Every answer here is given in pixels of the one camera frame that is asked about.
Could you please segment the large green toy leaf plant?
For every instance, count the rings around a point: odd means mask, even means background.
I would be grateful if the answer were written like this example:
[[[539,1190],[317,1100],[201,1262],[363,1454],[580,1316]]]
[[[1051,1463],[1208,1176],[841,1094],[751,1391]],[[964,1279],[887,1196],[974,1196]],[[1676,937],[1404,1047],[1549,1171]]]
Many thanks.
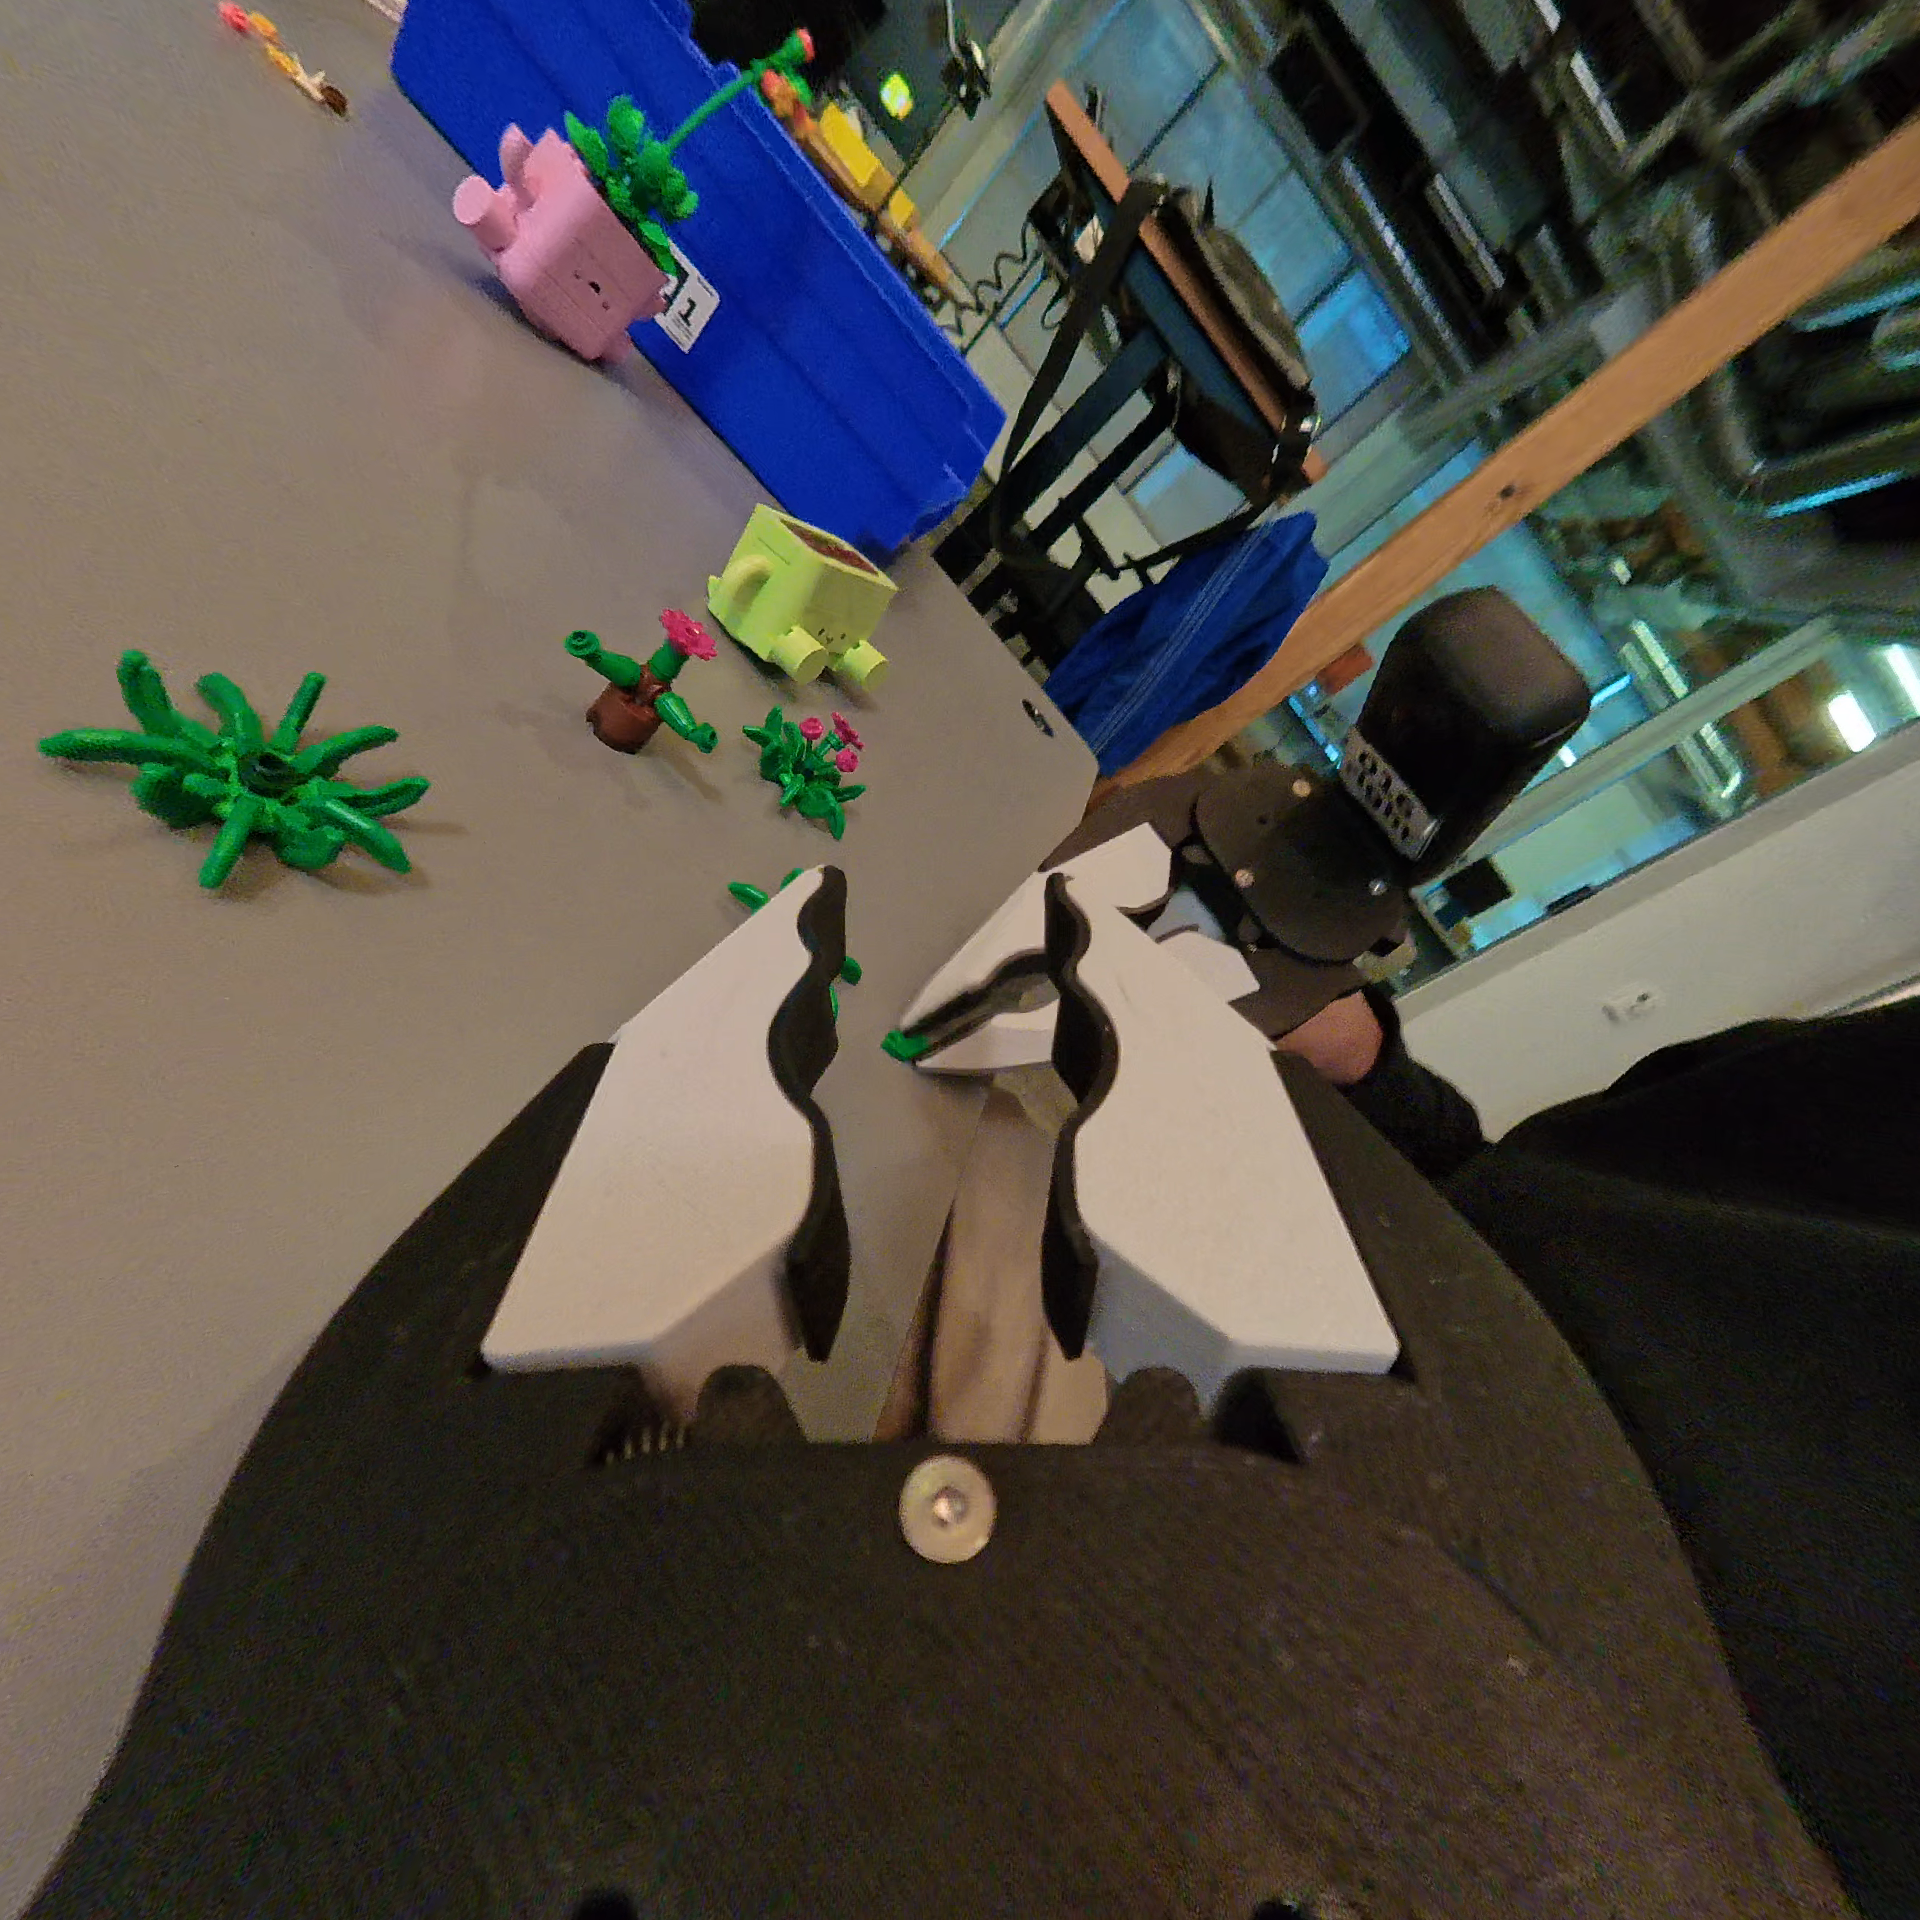
[[[383,873],[414,869],[393,821],[430,793],[422,775],[382,784],[348,765],[397,743],[393,727],[363,724],[310,735],[328,678],[305,672],[270,721],[243,686],[211,672],[195,686],[205,718],[189,715],[155,661],[128,649],[115,665],[124,727],[70,727],[37,740],[37,753],[68,765],[129,772],[132,803],[171,831],[208,831],[198,887],[217,893],[243,856],[264,847],[286,871],[317,876],[348,853]]]

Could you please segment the person's right forearm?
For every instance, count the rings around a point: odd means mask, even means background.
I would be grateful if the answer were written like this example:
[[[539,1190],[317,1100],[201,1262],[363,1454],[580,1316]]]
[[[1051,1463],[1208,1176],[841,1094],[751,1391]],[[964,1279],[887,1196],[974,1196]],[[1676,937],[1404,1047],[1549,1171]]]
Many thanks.
[[[1451,1180],[1489,1142],[1479,1111],[1408,1049],[1398,1007],[1384,987],[1369,983],[1336,1004],[1344,1006],[1364,1007],[1377,1044],[1366,1072],[1342,1083],[1342,1093],[1425,1180]]]

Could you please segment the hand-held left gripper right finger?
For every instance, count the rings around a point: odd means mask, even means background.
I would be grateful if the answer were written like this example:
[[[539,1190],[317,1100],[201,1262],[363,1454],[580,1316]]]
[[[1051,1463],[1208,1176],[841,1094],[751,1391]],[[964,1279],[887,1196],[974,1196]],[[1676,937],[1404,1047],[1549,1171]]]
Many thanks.
[[[1053,876],[1051,1155],[1039,1281],[1062,1355],[1169,1369],[1201,1411],[1249,1372],[1387,1376],[1400,1339],[1272,1047],[1169,943]]]

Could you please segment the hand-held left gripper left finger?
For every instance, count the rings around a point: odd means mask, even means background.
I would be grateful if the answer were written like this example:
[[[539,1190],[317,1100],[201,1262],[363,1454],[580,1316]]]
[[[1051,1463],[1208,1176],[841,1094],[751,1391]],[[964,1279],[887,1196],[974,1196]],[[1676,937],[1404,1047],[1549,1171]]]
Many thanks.
[[[616,1029],[488,1372],[622,1364],[688,1420],[723,1367],[832,1355],[849,1233],[815,1087],[845,957],[848,880],[804,869]]]

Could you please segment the green toy bush pink flowers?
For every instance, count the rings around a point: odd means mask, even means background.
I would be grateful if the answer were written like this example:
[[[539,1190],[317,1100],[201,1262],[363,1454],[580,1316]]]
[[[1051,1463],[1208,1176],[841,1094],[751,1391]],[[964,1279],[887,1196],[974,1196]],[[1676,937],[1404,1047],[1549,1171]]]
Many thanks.
[[[779,809],[838,843],[848,809],[869,791],[857,776],[867,740],[853,718],[844,710],[793,715],[775,703],[740,733],[751,743],[758,780],[776,789]]]

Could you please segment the person's right leg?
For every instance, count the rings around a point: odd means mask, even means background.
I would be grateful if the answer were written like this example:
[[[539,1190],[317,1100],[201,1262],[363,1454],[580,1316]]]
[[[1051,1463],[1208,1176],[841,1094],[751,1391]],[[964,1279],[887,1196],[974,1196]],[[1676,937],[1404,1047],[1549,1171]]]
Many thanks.
[[[944,1228],[932,1291],[925,1436],[947,1444],[1080,1446],[1110,1380],[1070,1359],[1041,1301],[1041,1229],[1068,1093],[1041,1065],[989,1081]]]

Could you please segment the blue cloth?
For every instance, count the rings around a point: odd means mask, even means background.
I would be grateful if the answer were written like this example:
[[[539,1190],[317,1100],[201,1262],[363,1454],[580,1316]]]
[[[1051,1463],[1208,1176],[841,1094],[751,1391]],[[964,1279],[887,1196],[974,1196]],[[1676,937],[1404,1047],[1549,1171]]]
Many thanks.
[[[1262,521],[1198,550],[1104,612],[1047,675],[1047,696],[1102,776],[1222,703],[1285,643],[1327,559],[1312,512]]]

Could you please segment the metal storage rack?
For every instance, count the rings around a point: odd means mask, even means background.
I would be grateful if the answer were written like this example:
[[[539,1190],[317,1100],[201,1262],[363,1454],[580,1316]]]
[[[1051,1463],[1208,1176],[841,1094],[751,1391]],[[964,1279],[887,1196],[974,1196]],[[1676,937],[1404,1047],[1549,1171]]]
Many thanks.
[[[1916,5],[1262,5],[1264,78],[1457,382],[1576,309],[1680,304],[1916,121]],[[1916,536],[1916,217],[1686,400],[1743,509]]]

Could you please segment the yellow box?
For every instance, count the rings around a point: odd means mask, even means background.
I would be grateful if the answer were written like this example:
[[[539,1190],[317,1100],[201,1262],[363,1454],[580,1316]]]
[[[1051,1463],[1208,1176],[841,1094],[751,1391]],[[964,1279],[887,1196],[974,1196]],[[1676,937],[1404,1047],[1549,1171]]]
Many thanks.
[[[857,121],[836,102],[812,115],[812,155],[823,165],[830,184],[864,214],[912,230],[918,227],[915,200],[899,188]]]

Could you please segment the person's right hand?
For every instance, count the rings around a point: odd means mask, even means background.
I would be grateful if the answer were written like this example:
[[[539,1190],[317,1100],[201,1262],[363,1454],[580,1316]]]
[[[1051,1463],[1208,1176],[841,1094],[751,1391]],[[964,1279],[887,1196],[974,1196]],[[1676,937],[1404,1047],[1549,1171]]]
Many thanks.
[[[1377,1065],[1387,1044],[1387,1022],[1366,991],[1332,998],[1294,1027],[1278,1049],[1305,1061],[1334,1087],[1355,1087]]]

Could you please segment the wooden beam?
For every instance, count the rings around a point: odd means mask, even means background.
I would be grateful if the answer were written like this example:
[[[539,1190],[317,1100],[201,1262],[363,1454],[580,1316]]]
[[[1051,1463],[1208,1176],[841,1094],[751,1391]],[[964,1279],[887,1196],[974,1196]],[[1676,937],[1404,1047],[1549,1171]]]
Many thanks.
[[[1707,375],[1788,321],[1917,214],[1917,118],[1769,228],[1653,321],[1545,415],[1320,590],[1279,649],[1221,703],[1168,728],[1095,782],[1088,809],[1199,765],[1243,727],[1313,681],[1395,612],[1477,555],[1566,481],[1673,409]]]

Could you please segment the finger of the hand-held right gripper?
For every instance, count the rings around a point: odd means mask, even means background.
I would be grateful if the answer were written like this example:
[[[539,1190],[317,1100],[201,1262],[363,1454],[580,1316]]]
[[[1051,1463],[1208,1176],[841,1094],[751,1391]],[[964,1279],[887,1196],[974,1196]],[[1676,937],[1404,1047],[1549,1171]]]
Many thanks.
[[[1256,974],[1246,955],[1198,927],[1177,927],[1158,941],[1158,951],[1181,961],[1222,1001],[1236,1001],[1256,989]],[[1056,1016],[1057,995],[1045,985],[1031,1006],[1017,1004],[964,1022],[953,1037],[923,1051],[915,1068],[947,1076],[988,1076],[1047,1065]]]
[[[1096,904],[1141,917],[1169,893],[1168,843],[1137,824],[1092,849],[1070,854],[1057,869],[1025,876],[1012,893],[927,975],[901,1012],[901,1030],[927,1039],[964,1023],[1003,989],[1047,974],[1047,887],[1070,880]]]

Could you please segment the large blue storage bin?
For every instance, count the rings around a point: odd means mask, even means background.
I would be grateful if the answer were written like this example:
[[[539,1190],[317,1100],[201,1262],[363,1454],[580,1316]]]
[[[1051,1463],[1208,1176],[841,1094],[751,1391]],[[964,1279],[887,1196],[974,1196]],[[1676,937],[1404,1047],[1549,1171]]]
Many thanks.
[[[631,96],[669,133],[736,78],[679,3],[414,3],[390,71],[475,171],[563,111]],[[673,230],[668,309],[631,341],[781,509],[870,559],[969,494],[1003,412],[827,180],[744,91],[677,157],[699,193]]]

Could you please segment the long-stemmed green toy plant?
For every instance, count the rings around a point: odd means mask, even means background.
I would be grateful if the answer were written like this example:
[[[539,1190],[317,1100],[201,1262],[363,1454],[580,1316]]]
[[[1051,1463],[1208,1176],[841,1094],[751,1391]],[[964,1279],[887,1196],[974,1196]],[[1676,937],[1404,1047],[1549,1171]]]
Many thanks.
[[[796,100],[808,104],[804,69],[813,57],[815,38],[812,30],[796,28],[773,53],[742,67],[732,83],[699,100],[668,133],[648,128],[643,109],[627,94],[607,102],[604,125],[588,123],[574,111],[563,115],[564,141],[582,161],[600,200],[661,273],[677,277],[679,259],[671,246],[671,230],[691,220],[699,206],[699,193],[679,166],[681,145],[748,91],[785,89]]]

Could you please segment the pink toy pot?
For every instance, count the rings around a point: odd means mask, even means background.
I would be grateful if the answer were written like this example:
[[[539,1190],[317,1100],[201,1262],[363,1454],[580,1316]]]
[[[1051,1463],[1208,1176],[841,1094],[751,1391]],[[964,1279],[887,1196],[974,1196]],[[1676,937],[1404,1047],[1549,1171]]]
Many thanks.
[[[631,359],[632,326],[668,304],[669,273],[616,220],[563,133],[497,139],[500,182],[463,177],[454,222],[486,253],[518,310],[590,364]]]

